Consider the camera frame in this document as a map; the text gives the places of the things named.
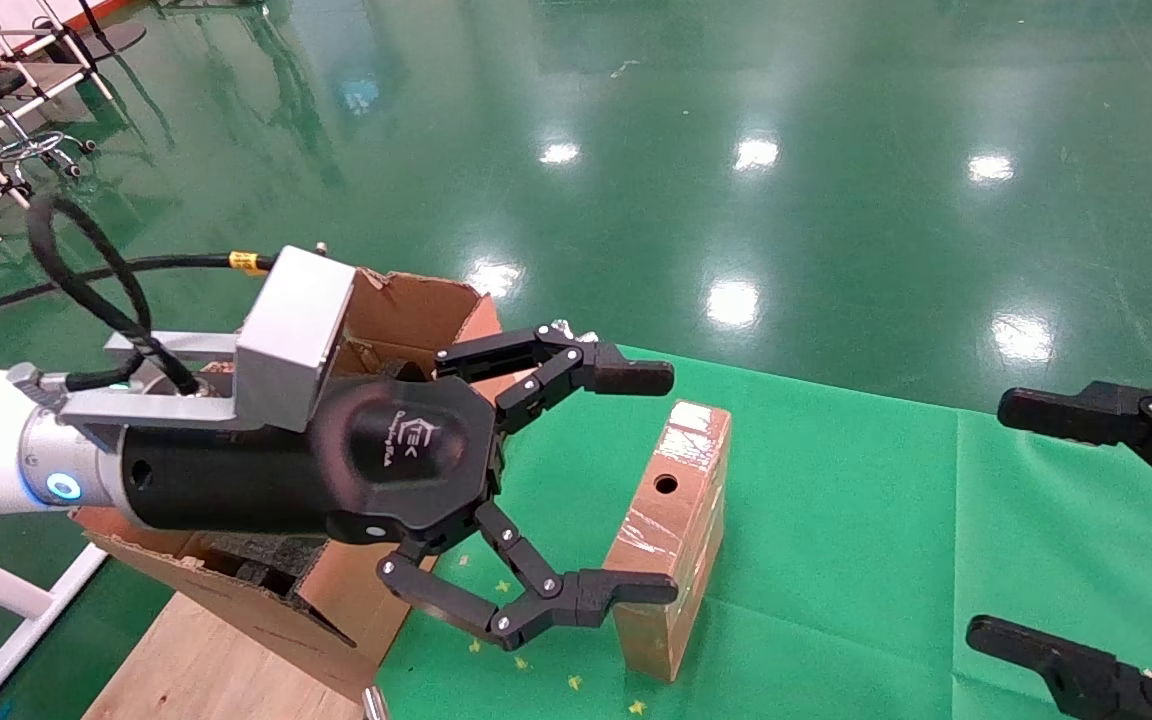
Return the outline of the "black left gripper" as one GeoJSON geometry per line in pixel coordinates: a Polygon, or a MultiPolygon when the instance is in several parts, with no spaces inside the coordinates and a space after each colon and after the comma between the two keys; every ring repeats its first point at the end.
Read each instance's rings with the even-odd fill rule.
{"type": "Polygon", "coordinates": [[[160,530],[401,541],[378,564],[385,588],[505,651],[553,626],[599,628],[617,602],[677,600],[675,579],[662,573],[554,571],[488,502],[503,470],[497,429],[516,433],[577,389],[667,396],[675,366],[628,359],[612,342],[535,325],[442,348],[434,367],[439,377],[461,381],[329,382],[302,432],[128,429],[127,511],[160,530]],[[517,373],[524,377],[498,393],[495,409],[468,386],[517,373]],[[420,569],[425,544],[450,547],[472,526],[524,588],[505,607],[420,569]]]}

